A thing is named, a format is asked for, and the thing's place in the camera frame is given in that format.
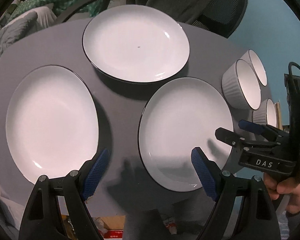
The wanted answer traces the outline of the person's right hand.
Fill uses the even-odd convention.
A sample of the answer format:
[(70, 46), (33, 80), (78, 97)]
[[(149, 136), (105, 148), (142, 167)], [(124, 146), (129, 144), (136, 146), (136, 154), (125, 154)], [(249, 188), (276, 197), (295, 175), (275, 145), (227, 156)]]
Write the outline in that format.
[(277, 200), (281, 194), (290, 195), (286, 211), (293, 215), (300, 212), (300, 184), (294, 178), (278, 183), (269, 174), (264, 173), (263, 181), (271, 200)]

